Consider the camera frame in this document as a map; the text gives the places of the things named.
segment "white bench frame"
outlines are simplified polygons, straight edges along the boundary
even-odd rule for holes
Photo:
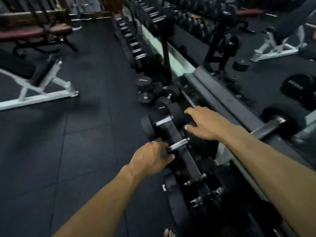
[[[20,106],[30,105],[30,104],[41,103],[41,102],[50,101],[50,100],[61,99],[65,97],[77,96],[79,92],[73,89],[70,81],[64,81],[56,76],[57,72],[60,69],[61,64],[62,64],[62,61],[60,60],[56,61],[54,66],[50,69],[50,71],[48,72],[48,74],[45,76],[45,78],[42,80],[41,84],[38,87],[33,86],[29,82],[30,80],[28,79],[24,79],[23,77],[14,75],[11,72],[0,69],[0,73],[10,76],[11,78],[14,79],[14,81],[17,84],[22,86],[18,99],[0,102],[0,111],[15,108],[15,107],[20,107]],[[49,82],[53,82],[65,88],[65,90],[46,93],[44,92],[44,89],[48,85]],[[27,91],[29,89],[36,91],[38,95],[26,97]]]
[[[307,45],[305,43],[305,31],[303,25],[297,29],[297,36],[300,40],[298,46],[294,47],[286,43],[288,37],[282,40],[281,45],[277,45],[274,39],[274,35],[271,32],[267,32],[268,37],[265,39],[264,44],[257,50],[255,50],[254,56],[250,59],[253,62],[271,59],[280,56],[294,55],[298,53],[299,48]]]

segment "reflected weight bench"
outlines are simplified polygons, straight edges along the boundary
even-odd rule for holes
[[[0,50],[0,73],[11,77],[22,86],[18,99],[0,102],[0,111],[14,107],[25,106],[65,97],[74,97],[79,94],[70,81],[64,81],[56,76],[61,66],[61,59],[53,55],[40,68],[26,60]],[[46,93],[48,83],[55,83],[64,90]],[[33,90],[38,95],[26,97],[27,91]]]
[[[267,27],[265,30],[267,38],[264,44],[254,51],[251,61],[257,62],[298,53],[300,48],[306,46],[304,25],[309,16],[314,14],[315,9],[316,0],[307,0],[301,7],[287,15],[275,28]],[[292,46],[287,41],[295,32],[297,32],[299,44]]]

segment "forearm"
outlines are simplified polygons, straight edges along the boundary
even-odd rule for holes
[[[316,233],[316,174],[237,128],[223,141],[301,236]]]
[[[124,209],[142,177],[129,165],[96,193],[53,237],[113,236]]]

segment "gym floor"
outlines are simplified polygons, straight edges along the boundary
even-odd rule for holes
[[[271,24],[251,23],[251,27],[260,32]],[[263,35],[242,36],[245,38],[238,55],[250,58],[263,44]],[[70,80],[80,96],[0,112],[1,236],[54,234],[147,142],[140,118],[155,112],[137,101],[137,74],[114,39],[111,20],[85,22],[69,40],[80,52],[75,56],[68,47],[62,47],[65,58],[57,76]],[[10,50],[12,46],[0,48]],[[194,41],[187,48],[188,52],[195,50],[192,55],[197,56],[207,51]],[[27,59],[34,63],[47,58],[32,50],[27,52]],[[266,96],[270,96],[269,101],[276,98],[274,93],[292,74],[293,66],[299,67],[296,72],[314,70],[314,63],[299,59],[292,56],[259,62],[240,74],[245,95],[259,103],[255,111],[267,104]],[[0,83],[0,101],[17,98],[20,88],[13,80],[2,76]],[[141,183],[125,209],[116,236],[161,237],[164,228],[173,225],[161,187],[166,173]]]

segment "bare foot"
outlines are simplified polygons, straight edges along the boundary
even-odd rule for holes
[[[164,232],[164,237],[176,237],[176,235],[174,234],[174,232],[172,232],[172,230],[170,229],[165,229],[165,232]]]

